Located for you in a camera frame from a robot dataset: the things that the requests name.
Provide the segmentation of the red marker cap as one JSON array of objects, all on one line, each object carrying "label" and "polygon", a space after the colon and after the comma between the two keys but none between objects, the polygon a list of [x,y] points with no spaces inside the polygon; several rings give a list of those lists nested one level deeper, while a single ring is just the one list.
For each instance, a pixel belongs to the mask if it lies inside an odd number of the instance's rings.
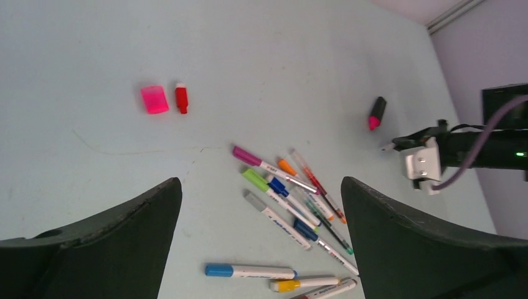
[{"label": "red marker cap", "polygon": [[183,83],[177,83],[175,87],[176,106],[181,114],[188,113],[187,87]]}]

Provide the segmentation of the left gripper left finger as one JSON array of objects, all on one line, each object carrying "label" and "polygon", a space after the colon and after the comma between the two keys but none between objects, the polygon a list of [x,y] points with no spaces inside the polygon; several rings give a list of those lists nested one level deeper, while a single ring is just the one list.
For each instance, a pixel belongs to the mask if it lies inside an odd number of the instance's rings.
[{"label": "left gripper left finger", "polygon": [[2,298],[156,298],[182,202],[178,178],[31,239],[1,241]]}]

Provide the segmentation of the black pink highlighter body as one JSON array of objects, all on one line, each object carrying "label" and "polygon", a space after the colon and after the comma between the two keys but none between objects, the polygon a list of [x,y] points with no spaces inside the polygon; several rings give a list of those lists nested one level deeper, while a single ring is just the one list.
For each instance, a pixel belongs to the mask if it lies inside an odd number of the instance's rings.
[{"label": "black pink highlighter body", "polygon": [[378,128],[381,125],[384,113],[385,113],[385,107],[387,105],[387,101],[384,97],[378,97],[370,111],[369,117],[367,119],[368,127],[370,131],[374,131],[376,128]]}]

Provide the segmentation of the pink highlighter cap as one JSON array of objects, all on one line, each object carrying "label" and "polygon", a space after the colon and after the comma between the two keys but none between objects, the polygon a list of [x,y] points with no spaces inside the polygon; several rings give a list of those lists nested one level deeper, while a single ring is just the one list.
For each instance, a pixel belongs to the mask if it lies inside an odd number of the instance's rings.
[{"label": "pink highlighter cap", "polygon": [[161,85],[143,87],[140,93],[148,114],[159,114],[169,110],[166,95]]}]

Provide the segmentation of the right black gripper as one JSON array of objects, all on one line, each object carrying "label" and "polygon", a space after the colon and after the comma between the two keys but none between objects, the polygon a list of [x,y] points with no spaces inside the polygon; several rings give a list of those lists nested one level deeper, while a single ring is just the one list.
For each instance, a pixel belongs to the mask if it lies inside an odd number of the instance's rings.
[{"label": "right black gripper", "polygon": [[394,145],[394,150],[396,151],[417,148],[425,146],[425,143],[431,137],[437,137],[438,135],[444,134],[447,131],[448,130],[446,126],[429,127],[408,136],[396,137],[392,140],[392,144]]}]

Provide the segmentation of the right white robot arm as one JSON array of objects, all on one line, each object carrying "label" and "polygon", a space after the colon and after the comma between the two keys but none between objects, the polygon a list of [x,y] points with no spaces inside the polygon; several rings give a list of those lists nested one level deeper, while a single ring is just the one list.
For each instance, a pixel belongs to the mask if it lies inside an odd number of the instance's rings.
[{"label": "right white robot arm", "polygon": [[450,127],[444,119],[389,148],[400,153],[403,173],[419,189],[441,182],[447,168],[527,171],[527,84],[481,92],[483,124]]}]

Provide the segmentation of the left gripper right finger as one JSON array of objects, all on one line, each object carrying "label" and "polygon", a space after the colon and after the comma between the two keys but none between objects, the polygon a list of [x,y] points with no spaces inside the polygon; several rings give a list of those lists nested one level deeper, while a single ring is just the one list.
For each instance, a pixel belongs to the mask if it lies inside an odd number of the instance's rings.
[{"label": "left gripper right finger", "polygon": [[526,298],[527,241],[463,227],[353,177],[341,183],[367,298]]}]

